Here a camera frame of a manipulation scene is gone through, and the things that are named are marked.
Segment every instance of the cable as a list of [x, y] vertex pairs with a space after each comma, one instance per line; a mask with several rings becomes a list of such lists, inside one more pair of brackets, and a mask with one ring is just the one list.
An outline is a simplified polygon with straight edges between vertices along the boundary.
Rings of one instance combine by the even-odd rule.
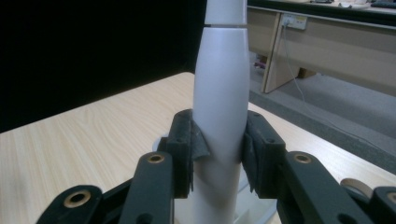
[[314, 117], [317, 117], [319, 120], [325, 120], [325, 121], [326, 121], [328, 124], [330, 124], [334, 129], [340, 131], [341, 133], [345, 133], [346, 135], [349, 135], [349, 136], [351, 136], [351, 137], [354, 137], [354, 138], [357, 139], [358, 141], [362, 141], [362, 142], [364, 142], [364, 143], [366, 143], [366, 144], [368, 144], [368, 145], [370, 145], [370, 146], [372, 146], [372, 147], [375, 147], [375, 148], [378, 149], [378, 150], [382, 150], [380, 147], [378, 147], [376, 144], [370, 142], [369, 140], [364, 139], [364, 138], [361, 138], [360, 136], [357, 136], [357, 135], [354, 134], [354, 133], [350, 133], [350, 132], [348, 132], [348, 131], [346, 131], [346, 130], [344, 130], [344, 129], [342, 129], [342, 128], [339, 128], [337, 125], [335, 125], [334, 123], [332, 123], [332, 122], [329, 121], [328, 119], [318, 116], [317, 114], [315, 114], [315, 113], [308, 107], [308, 104], [307, 104], [307, 102], [306, 102], [306, 100], [305, 100], [304, 93], [303, 93], [303, 91], [301, 90], [300, 86], [298, 85], [297, 80], [296, 80], [295, 76], [293, 75], [293, 72], [292, 72], [292, 69], [291, 69], [291, 66], [290, 66], [289, 48], [288, 48], [288, 41], [287, 41], [288, 39], [286, 38], [286, 28], [287, 28], [288, 25], [289, 25], [289, 21], [286, 21], [286, 22], [283, 24], [283, 40], [284, 40], [284, 42], [285, 42], [286, 61], [287, 61], [287, 64], [288, 64], [288, 68], [289, 68], [289, 71], [290, 71], [290, 75], [291, 75], [292, 79], [294, 80], [294, 83], [295, 83], [295, 85], [296, 85], [296, 87], [297, 87], [297, 90], [298, 90], [298, 91], [300, 92], [300, 94], [301, 94], [301, 97], [302, 97], [302, 100], [303, 100], [303, 103], [304, 103], [304, 107], [305, 107], [305, 109], [307, 110], [307, 112], [310, 113], [310, 114], [312, 114]]

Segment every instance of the light wood tabletop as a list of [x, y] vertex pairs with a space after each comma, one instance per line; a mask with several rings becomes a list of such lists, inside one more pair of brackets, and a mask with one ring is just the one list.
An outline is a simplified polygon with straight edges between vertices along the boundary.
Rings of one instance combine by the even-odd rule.
[[[192, 108], [194, 75], [182, 73], [0, 134], [0, 223], [35, 223], [76, 185], [103, 192], [130, 179], [139, 158]], [[337, 181], [396, 186], [396, 176], [255, 105], [289, 151], [315, 155]]]

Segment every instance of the metal screw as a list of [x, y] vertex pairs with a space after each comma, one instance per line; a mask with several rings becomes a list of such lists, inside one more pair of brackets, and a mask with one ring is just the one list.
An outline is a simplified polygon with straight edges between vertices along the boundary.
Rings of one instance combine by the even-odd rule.
[[163, 160], [165, 160], [165, 157], [160, 154], [155, 154], [148, 158], [148, 162], [150, 162], [150, 163], [160, 163]]
[[312, 161], [311, 158], [309, 158], [303, 154], [296, 154], [294, 156], [294, 159], [300, 163], [310, 163]]
[[85, 189], [79, 190], [70, 194], [66, 199], [64, 199], [64, 206], [68, 208], [79, 207], [86, 203], [90, 198], [91, 193], [89, 191]]

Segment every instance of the white cylindrical body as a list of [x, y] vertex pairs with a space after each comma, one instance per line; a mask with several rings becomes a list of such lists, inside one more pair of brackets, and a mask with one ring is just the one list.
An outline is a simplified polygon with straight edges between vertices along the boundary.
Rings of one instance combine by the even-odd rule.
[[247, 24], [247, 0], [207, 0], [205, 24]]
[[246, 28], [205, 28], [195, 71], [193, 119], [211, 155], [194, 163], [196, 224], [233, 223], [248, 117]]

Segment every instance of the white base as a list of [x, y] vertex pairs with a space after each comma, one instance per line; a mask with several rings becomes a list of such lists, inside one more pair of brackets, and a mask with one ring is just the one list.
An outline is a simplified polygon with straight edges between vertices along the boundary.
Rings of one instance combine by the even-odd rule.
[[[233, 224], [264, 224], [276, 212], [276, 200], [259, 199], [254, 191], [250, 193], [248, 179], [243, 169], [241, 169], [238, 191]], [[175, 200], [175, 220], [180, 224], [193, 223], [191, 197]]]

